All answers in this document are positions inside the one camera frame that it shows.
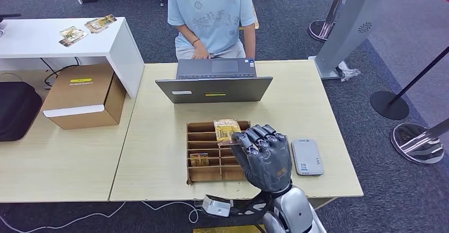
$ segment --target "qr code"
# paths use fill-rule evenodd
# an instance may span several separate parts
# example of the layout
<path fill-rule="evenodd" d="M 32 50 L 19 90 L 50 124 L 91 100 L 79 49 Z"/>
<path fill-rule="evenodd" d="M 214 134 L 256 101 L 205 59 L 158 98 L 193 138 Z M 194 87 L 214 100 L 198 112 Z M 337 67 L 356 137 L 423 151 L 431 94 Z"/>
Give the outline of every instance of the qr code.
<path fill-rule="evenodd" d="M 300 163 L 299 167 L 302 171 L 306 171 L 307 170 L 307 163 Z"/>

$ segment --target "laptop lid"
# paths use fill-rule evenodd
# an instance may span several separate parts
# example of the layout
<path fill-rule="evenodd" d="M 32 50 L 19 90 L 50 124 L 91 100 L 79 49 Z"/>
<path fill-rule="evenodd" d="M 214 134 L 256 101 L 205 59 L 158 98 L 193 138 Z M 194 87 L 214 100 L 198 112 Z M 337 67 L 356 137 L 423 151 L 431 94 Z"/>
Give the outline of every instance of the laptop lid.
<path fill-rule="evenodd" d="M 173 103 L 257 102 L 273 77 L 156 80 Z"/>

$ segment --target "robotic hand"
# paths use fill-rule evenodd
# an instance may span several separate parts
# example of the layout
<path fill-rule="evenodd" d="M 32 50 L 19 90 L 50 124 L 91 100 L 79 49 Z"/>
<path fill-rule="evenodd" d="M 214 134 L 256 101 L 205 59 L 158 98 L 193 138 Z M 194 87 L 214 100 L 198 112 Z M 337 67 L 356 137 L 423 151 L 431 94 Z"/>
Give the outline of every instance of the robotic hand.
<path fill-rule="evenodd" d="M 232 152 L 248 182 L 269 193 L 291 187 L 292 160 L 285 135 L 268 124 L 263 127 L 257 124 L 245 133 L 234 133 L 232 138 L 239 143 L 232 146 Z"/>
<path fill-rule="evenodd" d="M 266 206 L 273 206 L 263 215 L 267 233 L 326 232 L 304 192 L 292 185 L 287 137 L 268 124 L 257 124 L 232 138 L 238 142 L 232 152 L 246 179 L 267 194 Z"/>

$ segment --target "white desk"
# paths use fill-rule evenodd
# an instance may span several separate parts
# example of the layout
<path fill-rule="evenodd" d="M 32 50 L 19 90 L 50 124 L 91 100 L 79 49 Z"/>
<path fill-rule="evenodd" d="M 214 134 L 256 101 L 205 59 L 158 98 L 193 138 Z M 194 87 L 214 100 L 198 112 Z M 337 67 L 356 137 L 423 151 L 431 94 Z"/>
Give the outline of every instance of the white desk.
<path fill-rule="evenodd" d="M 155 80 L 175 77 L 176 64 L 145 65 L 110 200 L 254 197 L 258 190 L 247 181 L 186 184 L 186 123 L 228 118 L 269 123 L 290 140 L 317 141 L 325 173 L 292 172 L 293 183 L 315 199 L 314 207 L 363 195 L 315 63 L 258 61 L 256 68 L 259 76 L 274 77 L 260 102 L 173 104 Z"/>
<path fill-rule="evenodd" d="M 109 28 L 90 34 L 84 26 L 87 19 L 4 20 L 0 29 L 0 70 L 46 70 L 39 58 L 47 58 L 53 69 L 75 63 L 109 62 L 129 95 L 134 98 L 139 89 L 143 60 L 126 19 L 118 17 Z M 60 31 L 75 26 L 88 35 L 70 47 L 61 45 Z"/>

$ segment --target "light blue t-shirt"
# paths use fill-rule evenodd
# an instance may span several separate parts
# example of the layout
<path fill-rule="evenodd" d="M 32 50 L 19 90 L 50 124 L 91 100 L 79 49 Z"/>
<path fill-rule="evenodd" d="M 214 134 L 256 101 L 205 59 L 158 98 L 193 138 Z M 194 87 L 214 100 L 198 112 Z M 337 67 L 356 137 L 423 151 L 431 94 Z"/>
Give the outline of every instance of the light blue t-shirt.
<path fill-rule="evenodd" d="M 239 25 L 255 22 L 252 0 L 168 0 L 168 23 L 187 25 L 209 53 L 219 53 L 239 40 Z M 176 47 L 192 47 L 181 33 Z"/>

